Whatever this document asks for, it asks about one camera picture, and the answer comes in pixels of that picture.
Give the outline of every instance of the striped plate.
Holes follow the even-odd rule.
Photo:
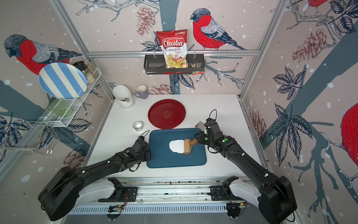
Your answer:
[[[45,92],[60,99],[75,99],[87,90],[84,74],[75,66],[61,62],[43,67],[39,82]]]

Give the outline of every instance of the bird illustration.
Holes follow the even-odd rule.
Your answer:
[[[341,135],[342,135],[342,144],[336,144],[331,142],[328,139],[328,135],[324,132],[322,133],[328,142],[328,146],[324,150],[328,150],[330,144],[335,145],[339,148],[344,149],[352,161],[358,166],[358,103],[351,107],[342,118],[341,123]],[[358,177],[358,173],[353,177],[348,177],[342,170],[338,170],[342,173],[349,181],[349,186],[347,188],[352,188],[352,181]]]
[[[295,3],[292,3],[292,5],[295,5],[295,4],[297,4],[297,3],[301,2],[301,1],[305,1],[305,2],[308,3],[308,7],[307,7],[307,9],[304,11],[303,14],[306,15],[306,11],[308,10],[308,8],[309,8],[310,6],[312,6],[312,7],[316,7],[316,13],[313,15],[313,16],[315,16],[315,15],[321,13],[321,12],[318,11],[317,7],[320,6],[320,5],[322,5],[323,3],[325,3],[327,0],[299,0],[299,1],[295,2]]]
[[[210,11],[205,8],[197,9],[193,12],[190,19],[193,20],[193,34],[195,40],[205,48],[215,48],[222,46],[234,46],[241,50],[246,50],[237,45],[225,31],[211,17]]]
[[[40,44],[23,35],[13,34],[4,42],[9,57],[16,56],[30,71],[39,74],[47,64],[54,62],[70,63],[82,54],[67,51],[50,44]]]

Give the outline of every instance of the white table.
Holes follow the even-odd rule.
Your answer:
[[[148,110],[155,102],[163,99],[177,100],[186,109],[184,121],[176,128],[194,128],[199,121],[205,123],[209,113],[216,109],[218,112],[217,122],[222,132],[235,138],[243,150],[261,164],[235,94],[149,95],[145,100],[134,98],[135,106],[130,109],[123,109],[117,101],[114,102],[87,165],[108,159],[115,153],[133,146],[137,137],[144,131],[156,130],[157,128],[148,120]],[[144,124],[144,129],[141,132],[136,132],[133,129],[133,123],[138,120]],[[203,166],[148,168],[146,162],[143,162],[135,172],[125,170],[108,177],[178,178],[179,181],[182,181],[185,177],[204,180],[210,179],[210,177],[246,176],[221,154],[212,154],[206,149],[206,157],[207,162]]]

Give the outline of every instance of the chips bag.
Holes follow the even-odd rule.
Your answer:
[[[187,68],[187,30],[157,31],[167,68]]]

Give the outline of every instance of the red plate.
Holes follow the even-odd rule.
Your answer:
[[[185,118],[185,107],[172,99],[160,100],[149,109],[148,119],[160,129],[172,129]]]

